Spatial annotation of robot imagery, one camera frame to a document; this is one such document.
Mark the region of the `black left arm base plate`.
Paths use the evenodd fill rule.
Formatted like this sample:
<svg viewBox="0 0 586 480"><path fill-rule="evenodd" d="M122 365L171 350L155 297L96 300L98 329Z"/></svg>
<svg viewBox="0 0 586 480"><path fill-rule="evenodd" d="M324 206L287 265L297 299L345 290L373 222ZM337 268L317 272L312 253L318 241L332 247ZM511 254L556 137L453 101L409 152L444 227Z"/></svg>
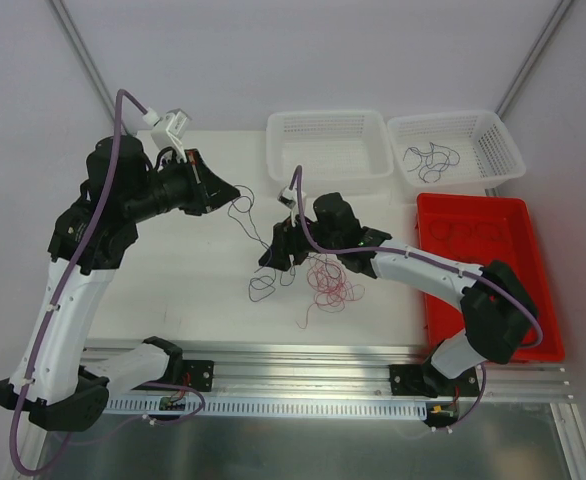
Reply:
<svg viewBox="0 0 586 480"><path fill-rule="evenodd" d="M181 362L177 384L199 392L210 392L213 388L215 362L212 360L186 360Z"/></svg>

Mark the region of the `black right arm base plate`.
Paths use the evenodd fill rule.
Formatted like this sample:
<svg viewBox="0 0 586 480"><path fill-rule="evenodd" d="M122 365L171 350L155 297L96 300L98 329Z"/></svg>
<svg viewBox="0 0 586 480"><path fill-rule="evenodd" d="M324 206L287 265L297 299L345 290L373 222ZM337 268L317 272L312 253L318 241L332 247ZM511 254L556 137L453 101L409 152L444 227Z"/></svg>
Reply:
<svg viewBox="0 0 586 480"><path fill-rule="evenodd" d="M473 368L450 379L435 369L418 364L392 364L389 366L389 382L393 396L477 397L479 381Z"/></svg>

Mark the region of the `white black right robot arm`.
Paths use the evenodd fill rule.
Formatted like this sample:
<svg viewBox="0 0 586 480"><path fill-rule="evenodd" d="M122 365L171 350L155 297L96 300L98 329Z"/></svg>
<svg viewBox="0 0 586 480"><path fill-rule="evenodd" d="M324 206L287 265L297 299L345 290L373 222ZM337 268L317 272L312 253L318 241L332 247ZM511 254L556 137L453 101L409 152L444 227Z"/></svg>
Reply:
<svg viewBox="0 0 586 480"><path fill-rule="evenodd" d="M506 263L481 266L411 248L361 225L338 193L314 201L313 219L305 216L296 188L284 188L278 200L290 214L274 225L260 265L286 271L312 253L332 255L353 273L406 284L461 313L461 329L401 375L401 387L412 394L446 395L468 370L485 362L508 363L529 332L542 332L532 298Z"/></svg>

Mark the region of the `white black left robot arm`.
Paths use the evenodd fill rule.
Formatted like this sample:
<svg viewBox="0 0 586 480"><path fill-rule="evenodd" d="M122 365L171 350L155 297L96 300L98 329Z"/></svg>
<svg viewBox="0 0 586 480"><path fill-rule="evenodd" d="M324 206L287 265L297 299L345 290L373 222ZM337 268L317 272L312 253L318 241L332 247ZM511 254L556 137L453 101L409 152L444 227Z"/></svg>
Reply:
<svg viewBox="0 0 586 480"><path fill-rule="evenodd" d="M22 408L48 432L87 430L109 399L147 382L162 389L181 383L182 350L168 340L148 337L94 367L80 363L85 342L139 223L173 210L202 216L240 196L196 149L155 168L137 138L121 138L115 163L112 144L110 137L96 144L79 198L56 220L40 317L21 364L0 380L0 406Z"/></svg>

